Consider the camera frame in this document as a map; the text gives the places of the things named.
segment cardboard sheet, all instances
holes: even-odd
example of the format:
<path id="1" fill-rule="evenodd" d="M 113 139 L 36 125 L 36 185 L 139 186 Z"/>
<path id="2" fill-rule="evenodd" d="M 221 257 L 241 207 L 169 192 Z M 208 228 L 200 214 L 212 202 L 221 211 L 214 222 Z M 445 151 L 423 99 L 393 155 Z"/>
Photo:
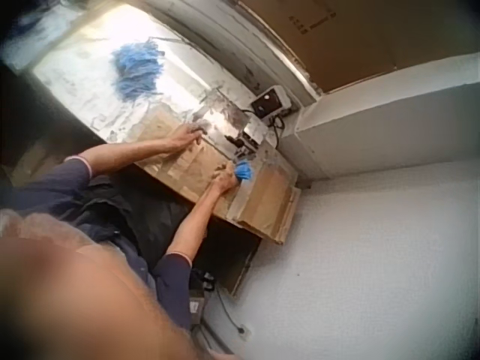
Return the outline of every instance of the cardboard sheet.
<path id="1" fill-rule="evenodd" d="M 455 0 L 243 0 L 329 92 L 350 83 L 479 50 Z"/>

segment electrical cord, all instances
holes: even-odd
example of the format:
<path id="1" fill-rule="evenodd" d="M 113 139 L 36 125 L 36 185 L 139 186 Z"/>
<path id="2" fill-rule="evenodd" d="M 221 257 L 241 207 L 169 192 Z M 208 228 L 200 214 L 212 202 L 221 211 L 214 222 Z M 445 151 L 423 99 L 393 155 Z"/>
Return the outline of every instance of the electrical cord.
<path id="1" fill-rule="evenodd" d="M 277 145 L 275 146 L 275 148 L 278 149 L 278 146 L 280 145 L 280 135 L 278 134 L 278 131 L 285 130 L 285 122 L 279 115 L 276 115 L 273 118 L 270 118 L 268 127 L 273 128 L 273 131 L 275 133 L 275 139 L 277 139 Z"/>
<path id="2" fill-rule="evenodd" d="M 202 325 L 199 325 L 199 330 L 200 330 L 200 334 L 202 334 L 203 338 L 205 339 L 205 342 L 207 343 L 208 348 L 213 349 L 212 344 L 210 343 L 210 340 L 207 338 L 207 335 L 205 335 L 205 332 L 203 332 Z"/>
<path id="3" fill-rule="evenodd" d="M 217 290 L 218 299 L 220 300 L 223 311 L 225 312 L 225 315 L 228 318 L 228 320 L 232 323 L 233 326 L 235 326 L 235 328 L 237 329 L 237 332 L 239 334 L 245 333 L 245 330 L 241 326 L 238 326 L 235 321 L 233 321 L 232 317 L 230 316 L 229 312 L 227 311 L 227 308 L 225 307 L 225 304 L 224 304 L 224 300 L 222 299 L 222 297 L 220 295 L 220 290 L 218 289 L 218 286 L 216 286 L 216 290 Z"/>
<path id="4" fill-rule="evenodd" d="M 241 109 L 241 111 L 243 113 L 250 113 L 250 114 L 254 114 L 255 116 L 257 116 L 257 114 L 250 109 Z M 270 121 L 268 123 L 268 127 L 273 128 L 273 132 L 275 134 L 275 139 L 277 140 L 277 142 L 276 142 L 277 145 L 275 145 L 275 148 L 278 149 L 278 146 L 280 145 L 280 134 L 278 133 L 278 131 L 285 130 L 285 122 L 281 118 L 281 116 L 275 115 L 272 118 L 270 118 Z"/>

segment blue tassel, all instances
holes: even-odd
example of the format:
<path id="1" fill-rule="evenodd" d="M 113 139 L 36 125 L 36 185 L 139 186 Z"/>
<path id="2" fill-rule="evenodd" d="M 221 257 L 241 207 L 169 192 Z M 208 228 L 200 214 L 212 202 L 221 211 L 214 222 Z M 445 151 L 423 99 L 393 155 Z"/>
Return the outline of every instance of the blue tassel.
<path id="1" fill-rule="evenodd" d="M 164 65 L 158 59 L 163 56 L 165 52 L 160 51 L 152 40 L 128 43 L 113 53 L 118 72 L 115 87 L 123 101 L 157 94 L 155 81 L 164 71 Z"/>
<path id="2" fill-rule="evenodd" d="M 252 169 L 248 161 L 239 161 L 235 165 L 235 176 L 239 180 L 250 180 L 252 179 Z"/>

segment workbench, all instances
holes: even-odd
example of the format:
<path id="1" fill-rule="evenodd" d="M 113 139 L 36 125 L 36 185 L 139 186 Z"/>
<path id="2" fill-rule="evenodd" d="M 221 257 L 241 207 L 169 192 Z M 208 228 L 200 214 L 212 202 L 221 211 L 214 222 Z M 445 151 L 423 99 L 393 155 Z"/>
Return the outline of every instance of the workbench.
<path id="1" fill-rule="evenodd" d="M 95 13 L 92 19 L 75 18 L 81 25 L 72 26 L 63 37 L 56 35 L 59 39 L 49 51 L 25 69 L 106 143 L 166 137 L 205 106 L 212 92 L 221 92 L 239 108 L 254 99 L 201 49 L 146 13 L 114 2 Z M 112 52 L 150 38 L 157 39 L 165 52 L 158 94 L 124 103 L 113 85 L 117 74 Z M 137 165 L 195 203 L 215 169 L 227 160 L 211 143 L 202 141 L 181 154 L 159 155 Z M 225 194 L 214 214 L 262 239 L 283 244 L 300 194 L 295 187 L 298 174 L 268 140 L 259 146 L 251 166 L 253 178 Z"/>

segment hand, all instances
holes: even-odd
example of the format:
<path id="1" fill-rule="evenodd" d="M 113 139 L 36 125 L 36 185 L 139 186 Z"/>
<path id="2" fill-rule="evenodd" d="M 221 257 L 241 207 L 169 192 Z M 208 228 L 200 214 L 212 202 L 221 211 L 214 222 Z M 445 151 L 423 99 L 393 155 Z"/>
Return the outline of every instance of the hand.
<path id="1" fill-rule="evenodd" d="M 180 152 L 191 146 L 195 141 L 200 145 L 203 129 L 195 124 L 182 124 L 177 127 L 168 138 L 170 152 Z"/>
<path id="2" fill-rule="evenodd" d="M 211 186 L 219 190 L 220 194 L 226 193 L 231 188 L 238 186 L 240 182 L 236 178 L 234 170 L 235 167 L 231 161 L 217 168 L 213 175 Z"/>

